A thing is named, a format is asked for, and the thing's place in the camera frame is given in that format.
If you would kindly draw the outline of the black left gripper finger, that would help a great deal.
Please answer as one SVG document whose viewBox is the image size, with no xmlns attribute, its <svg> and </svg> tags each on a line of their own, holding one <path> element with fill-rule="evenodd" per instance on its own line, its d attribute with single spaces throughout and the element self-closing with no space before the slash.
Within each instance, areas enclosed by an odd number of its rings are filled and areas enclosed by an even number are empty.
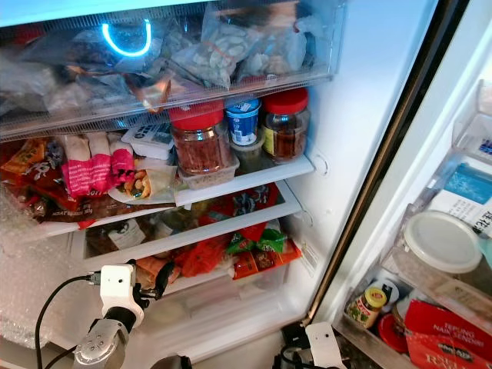
<svg viewBox="0 0 492 369">
<path fill-rule="evenodd" d="M 154 296 L 154 298 L 161 298 L 165 289 L 168 288 L 170 275 L 174 270 L 174 261 L 168 261 L 168 263 L 159 270 L 157 277 L 155 277 L 155 286 L 152 288 L 152 296 Z"/>
</svg>

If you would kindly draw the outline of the pink wrapped food package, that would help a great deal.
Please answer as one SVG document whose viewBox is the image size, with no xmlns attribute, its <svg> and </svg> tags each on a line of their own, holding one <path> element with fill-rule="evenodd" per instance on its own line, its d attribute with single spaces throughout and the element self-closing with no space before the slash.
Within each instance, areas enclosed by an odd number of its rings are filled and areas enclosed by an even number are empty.
<svg viewBox="0 0 492 369">
<path fill-rule="evenodd" d="M 63 179 L 73 198 L 108 193 L 136 175 L 133 147 L 117 132 L 62 135 L 58 140 L 65 151 Z"/>
</svg>

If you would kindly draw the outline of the clear plastic food box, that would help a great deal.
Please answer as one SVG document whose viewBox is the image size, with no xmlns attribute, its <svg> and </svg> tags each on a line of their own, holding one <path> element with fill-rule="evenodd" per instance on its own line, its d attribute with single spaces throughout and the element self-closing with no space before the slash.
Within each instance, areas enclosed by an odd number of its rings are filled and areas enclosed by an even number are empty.
<svg viewBox="0 0 492 369">
<path fill-rule="evenodd" d="M 233 157 L 231 165 L 229 165 L 228 168 L 222 168 L 218 171 L 206 173 L 206 175 L 187 175 L 187 173 L 179 168 L 177 169 L 177 175 L 187 188 L 191 190 L 201 190 L 232 181 L 239 166 L 239 159 Z"/>
</svg>

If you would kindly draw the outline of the orange snack bag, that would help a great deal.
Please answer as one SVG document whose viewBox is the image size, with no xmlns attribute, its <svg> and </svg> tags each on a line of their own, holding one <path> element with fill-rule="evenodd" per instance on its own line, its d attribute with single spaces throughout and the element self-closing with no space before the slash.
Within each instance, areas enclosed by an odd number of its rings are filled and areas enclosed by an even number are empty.
<svg viewBox="0 0 492 369">
<path fill-rule="evenodd" d="M 15 185 L 61 185 L 65 149 L 53 137 L 25 138 L 0 144 L 0 175 Z"/>
</svg>

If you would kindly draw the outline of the black fridge door hinge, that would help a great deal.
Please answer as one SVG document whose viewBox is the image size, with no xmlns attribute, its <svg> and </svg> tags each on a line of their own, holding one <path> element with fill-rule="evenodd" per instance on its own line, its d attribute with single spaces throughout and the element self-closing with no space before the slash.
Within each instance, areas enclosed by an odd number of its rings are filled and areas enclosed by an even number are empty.
<svg viewBox="0 0 492 369">
<path fill-rule="evenodd" d="M 285 347 L 294 347 L 300 349 L 310 348 L 310 341 L 306 327 L 303 327 L 299 322 L 286 324 L 281 328 L 281 336 Z"/>
</svg>

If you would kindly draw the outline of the white-lidded round container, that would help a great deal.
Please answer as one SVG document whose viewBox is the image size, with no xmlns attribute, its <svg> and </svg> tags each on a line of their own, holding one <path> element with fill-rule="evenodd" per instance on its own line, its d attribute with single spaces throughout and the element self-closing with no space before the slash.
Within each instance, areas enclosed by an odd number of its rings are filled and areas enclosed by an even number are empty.
<svg viewBox="0 0 492 369">
<path fill-rule="evenodd" d="M 416 257 L 443 273 L 470 273 L 482 261 L 479 237 L 470 226 L 445 212 L 411 215 L 405 222 L 403 239 Z"/>
</svg>

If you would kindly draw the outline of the green and red snack packet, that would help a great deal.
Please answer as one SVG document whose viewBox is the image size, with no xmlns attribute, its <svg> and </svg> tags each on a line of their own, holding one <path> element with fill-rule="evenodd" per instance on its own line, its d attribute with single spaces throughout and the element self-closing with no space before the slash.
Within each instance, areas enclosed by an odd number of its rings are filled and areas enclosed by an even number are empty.
<svg viewBox="0 0 492 369">
<path fill-rule="evenodd" d="M 302 250 L 282 231 L 277 219 L 254 224 L 222 236 L 217 271 L 243 280 L 300 259 Z"/>
</svg>

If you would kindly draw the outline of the clear bubble wrap sheet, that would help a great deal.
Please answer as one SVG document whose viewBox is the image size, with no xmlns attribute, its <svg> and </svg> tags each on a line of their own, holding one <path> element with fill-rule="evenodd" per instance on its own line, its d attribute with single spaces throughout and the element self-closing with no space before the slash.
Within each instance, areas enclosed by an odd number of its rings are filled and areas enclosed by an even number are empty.
<svg viewBox="0 0 492 369">
<path fill-rule="evenodd" d="M 66 243 L 45 237 L 12 191 L 0 190 L 0 331 L 5 340 L 37 348 L 52 340 L 52 323 L 36 333 L 43 303 L 69 277 Z"/>
</svg>

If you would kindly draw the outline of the blue and white carton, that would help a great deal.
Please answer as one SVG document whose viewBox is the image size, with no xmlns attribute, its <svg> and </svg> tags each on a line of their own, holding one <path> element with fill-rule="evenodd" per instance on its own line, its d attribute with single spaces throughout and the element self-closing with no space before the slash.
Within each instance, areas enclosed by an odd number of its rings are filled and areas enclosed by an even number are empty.
<svg viewBox="0 0 492 369">
<path fill-rule="evenodd" d="M 492 165 L 465 158 L 427 209 L 452 215 L 492 239 Z"/>
</svg>

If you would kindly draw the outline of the white tub with dark label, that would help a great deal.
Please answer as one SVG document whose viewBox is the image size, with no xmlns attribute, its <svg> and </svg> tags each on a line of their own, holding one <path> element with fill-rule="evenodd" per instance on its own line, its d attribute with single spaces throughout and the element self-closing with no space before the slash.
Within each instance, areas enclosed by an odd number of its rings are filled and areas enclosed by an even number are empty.
<svg viewBox="0 0 492 369">
<path fill-rule="evenodd" d="M 130 128 L 123 134 L 121 141 L 130 144 L 135 154 L 141 157 L 161 159 L 161 161 L 168 161 L 171 150 L 175 147 L 168 124 Z"/>
</svg>

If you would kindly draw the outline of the red round tin lid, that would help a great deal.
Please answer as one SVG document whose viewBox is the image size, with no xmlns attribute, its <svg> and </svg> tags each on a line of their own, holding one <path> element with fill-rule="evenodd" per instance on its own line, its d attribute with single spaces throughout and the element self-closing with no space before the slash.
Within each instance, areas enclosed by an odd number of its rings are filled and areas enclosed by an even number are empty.
<svg viewBox="0 0 492 369">
<path fill-rule="evenodd" d="M 384 314 L 379 317 L 376 326 L 378 337 L 398 354 L 408 354 L 409 347 L 403 329 L 398 326 L 393 314 Z"/>
</svg>

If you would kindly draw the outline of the yellow-lidded sauce jar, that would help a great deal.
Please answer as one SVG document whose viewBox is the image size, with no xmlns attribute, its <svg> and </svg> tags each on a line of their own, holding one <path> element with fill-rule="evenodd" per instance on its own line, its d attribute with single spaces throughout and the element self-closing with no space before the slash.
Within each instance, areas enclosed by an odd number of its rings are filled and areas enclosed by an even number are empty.
<svg viewBox="0 0 492 369">
<path fill-rule="evenodd" d="M 357 298 L 348 303 L 344 315 L 363 329 L 371 329 L 394 292 L 397 292 L 397 289 L 384 282 L 369 285 Z"/>
</svg>

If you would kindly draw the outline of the clear bag of frozen food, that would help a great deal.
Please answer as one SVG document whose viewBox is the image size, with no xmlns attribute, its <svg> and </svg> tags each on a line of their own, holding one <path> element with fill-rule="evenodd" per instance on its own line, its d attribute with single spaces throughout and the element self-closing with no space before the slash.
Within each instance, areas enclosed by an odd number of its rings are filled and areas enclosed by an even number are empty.
<svg viewBox="0 0 492 369">
<path fill-rule="evenodd" d="M 201 24 L 200 42 L 194 47 L 194 76 L 207 88 L 230 88 L 233 71 L 246 59 L 273 21 L 267 5 L 209 2 Z"/>
</svg>

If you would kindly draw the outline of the wide red-lidded plastic jar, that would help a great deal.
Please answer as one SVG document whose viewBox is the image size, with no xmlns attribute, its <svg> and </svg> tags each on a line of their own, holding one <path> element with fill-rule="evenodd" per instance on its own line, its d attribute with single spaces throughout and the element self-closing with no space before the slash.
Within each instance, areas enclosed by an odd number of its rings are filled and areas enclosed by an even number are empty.
<svg viewBox="0 0 492 369">
<path fill-rule="evenodd" d="M 230 168 L 232 153 L 224 123 L 224 102 L 208 101 L 168 110 L 178 166 L 187 175 Z"/>
</svg>

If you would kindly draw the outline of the red cardboard box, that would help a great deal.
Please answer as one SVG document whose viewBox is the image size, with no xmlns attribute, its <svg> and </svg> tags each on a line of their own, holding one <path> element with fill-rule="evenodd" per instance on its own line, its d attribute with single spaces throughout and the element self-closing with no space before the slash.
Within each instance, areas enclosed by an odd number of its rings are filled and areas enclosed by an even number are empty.
<svg viewBox="0 0 492 369">
<path fill-rule="evenodd" d="M 409 357 L 419 369 L 492 369 L 492 335 L 443 307 L 409 303 Z"/>
</svg>

